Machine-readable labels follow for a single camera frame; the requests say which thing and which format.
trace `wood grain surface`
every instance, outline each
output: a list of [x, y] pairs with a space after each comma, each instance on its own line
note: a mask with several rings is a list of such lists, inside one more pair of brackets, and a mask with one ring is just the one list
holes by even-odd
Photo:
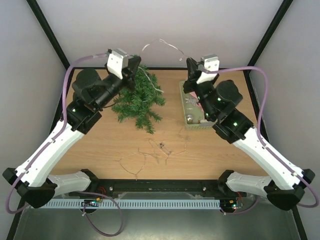
[[[72, 81], [79, 71], [74, 71]], [[102, 79], [108, 75], [106, 70], [97, 71]], [[161, 122], [154, 123], [155, 134], [137, 130], [134, 120], [118, 123], [117, 115], [107, 108], [90, 132], [55, 166], [53, 174], [89, 169], [101, 179], [196, 180], [217, 179], [231, 169], [242, 174], [266, 175], [249, 156], [222, 140], [213, 129], [185, 129], [179, 82], [186, 79], [186, 70], [150, 72], [157, 76], [166, 99], [165, 106], [153, 107], [163, 117]], [[227, 79], [232, 79], [243, 95], [237, 108], [256, 124], [243, 73], [221, 74], [218, 82]], [[72, 93], [70, 88], [67, 103], [71, 102]]]

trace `gray panel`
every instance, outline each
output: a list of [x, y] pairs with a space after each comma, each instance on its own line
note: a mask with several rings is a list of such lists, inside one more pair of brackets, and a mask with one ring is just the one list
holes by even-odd
[[[112, 239], [121, 240], [299, 240], [292, 213], [260, 203], [235, 216], [219, 210], [123, 210], [125, 227]], [[117, 210], [98, 209], [90, 216], [103, 232], [115, 233]], [[21, 217], [15, 240], [98, 240], [78, 209], [28, 209]]]
[[[49, 133], [64, 68], [27, 1], [0, 1], [0, 170], [16, 168]], [[0, 177], [0, 238], [13, 215], [5, 212], [9, 184]], [[12, 196], [16, 209], [19, 196]]]
[[[69, 61], [122, 48], [139, 54], [164, 39], [200, 60], [215, 53], [221, 67], [249, 62], [282, 0], [38, 0]], [[155, 43], [141, 55], [151, 67], [186, 67], [181, 53]], [[84, 67], [103, 66], [101, 59]]]
[[[320, 1], [293, 1], [257, 66], [270, 82], [264, 119], [271, 143], [290, 161], [317, 175], [312, 186], [320, 193]], [[251, 79], [263, 96], [263, 79], [253, 72]], [[303, 203], [314, 198], [306, 191]], [[310, 240], [319, 239], [320, 207], [299, 208]]]

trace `black frame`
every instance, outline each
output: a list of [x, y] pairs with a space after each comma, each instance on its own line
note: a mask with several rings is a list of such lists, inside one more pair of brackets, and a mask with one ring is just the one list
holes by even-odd
[[[40, 6], [38, 5], [36, 0], [26, 0], [27, 3], [29, 4], [31, 10], [33, 11], [35, 17], [37, 18], [40, 26], [42, 27], [43, 31], [45, 32], [48, 40], [50, 41], [52, 47], [54, 48], [57, 56], [59, 57], [59, 59], [61, 60], [61, 63], [63, 64], [63, 66], [65, 67], [65, 69], [68, 69], [68, 67], [70, 66], [70, 63], [68, 62], [68, 59], [66, 57], [66, 55], [64, 54], [57, 38], [55, 37], [48, 21], [46, 20], [45, 15], [43, 14]], [[261, 56], [262, 52], [264, 51], [265, 47], [267, 46], [269, 40], [271, 39], [272, 35], [274, 34], [274, 32], [276, 31], [278, 25], [280, 24], [281, 20], [283, 19], [283, 17], [285, 16], [286, 12], [288, 11], [289, 7], [291, 6], [293, 0], [283, 0], [283, 2], [281, 3], [278, 11], [276, 12], [275, 16], [273, 17], [269, 27], [267, 28], [265, 34], [263, 35], [260, 43], [258, 44], [255, 52], [253, 53], [248, 66], [254, 66], [259, 57]], [[174, 68], [168, 68], [168, 67], [152, 67], [150, 68], [151, 70], [186, 70], [186, 68], [184, 67], [174, 67]], [[73, 77], [73, 73], [74, 73], [74, 69], [72, 70], [70, 77], [68, 79], [68, 89], [71, 83], [71, 79]], [[249, 91], [249, 95], [251, 98], [251, 102], [252, 102], [252, 106], [254, 109], [254, 113], [256, 118], [258, 118], [258, 114], [259, 114], [259, 105], [258, 105], [258, 100], [257, 97], [255, 95], [254, 92], [254, 88], [252, 85], [252, 81], [250, 79], [250, 70], [245, 70], [243, 71], [244, 73], [244, 78], [248, 87], [248, 91]], [[55, 115], [54, 115], [54, 119], [52, 121], [52, 126], [51, 126], [51, 130], [53, 130], [53, 128], [56, 126], [58, 120], [61, 117], [61, 113], [62, 113], [62, 98], [60, 98], [59, 104], [57, 106]], [[262, 135], [268, 140], [268, 135], [267, 135], [267, 131], [265, 128], [264, 123], [261, 123], [261, 133]], [[22, 199], [20, 200], [19, 206], [18, 208], [22, 207], [25, 204], [25, 201], [23, 201]], [[293, 213], [293, 217], [297, 226], [297, 230], [299, 232], [300, 235], [300, 239], [301, 240], [307, 240], [307, 235], [303, 226], [303, 223], [301, 221], [299, 212], [297, 207], [292, 209], [292, 213]], [[12, 221], [12, 225], [11, 228], [9, 230], [8, 236], [7, 236], [7, 240], [13, 240], [18, 224], [19, 224], [19, 220], [21, 217], [21, 212], [17, 213], [14, 216], [14, 219]]]

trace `white wall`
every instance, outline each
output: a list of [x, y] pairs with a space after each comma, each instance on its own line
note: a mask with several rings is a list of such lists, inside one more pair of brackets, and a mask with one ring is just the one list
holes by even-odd
[[[122, 48], [139, 54], [162, 38], [186, 55], [215, 53], [221, 67], [246, 66], [282, 0], [38, 0], [68, 60]], [[162, 43], [144, 52], [150, 67], [186, 67]], [[102, 66], [104, 60], [82, 66]]]
[[[301, 168], [312, 169], [320, 194], [320, 2], [293, 1], [256, 66], [269, 78], [264, 119], [271, 143]], [[263, 79], [251, 80], [259, 99]], [[307, 190], [302, 202], [314, 203]], [[299, 208], [308, 239], [319, 239], [320, 207]]]
[[[0, 170], [23, 163], [48, 136], [64, 68], [25, 0], [0, 1]], [[9, 184], [0, 177], [0, 239], [13, 215], [5, 211]], [[11, 209], [20, 197], [14, 193]]]

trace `wooden table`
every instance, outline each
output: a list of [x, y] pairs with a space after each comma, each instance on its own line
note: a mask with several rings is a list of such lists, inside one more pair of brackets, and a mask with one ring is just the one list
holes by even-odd
[[[76, 69], [72, 81], [80, 70]], [[107, 71], [97, 70], [103, 79]], [[222, 140], [213, 129], [187, 131], [179, 92], [186, 70], [151, 70], [164, 90], [166, 104], [153, 110], [163, 117], [154, 123], [155, 134], [135, 128], [134, 120], [117, 122], [111, 108], [90, 132], [78, 141], [55, 166], [53, 174], [89, 169], [101, 179], [217, 179], [226, 169], [242, 174], [266, 173], [244, 152]], [[243, 95], [238, 109], [256, 124], [242, 71], [221, 74], [218, 82], [232, 79]], [[72, 100], [70, 88], [67, 103]]]

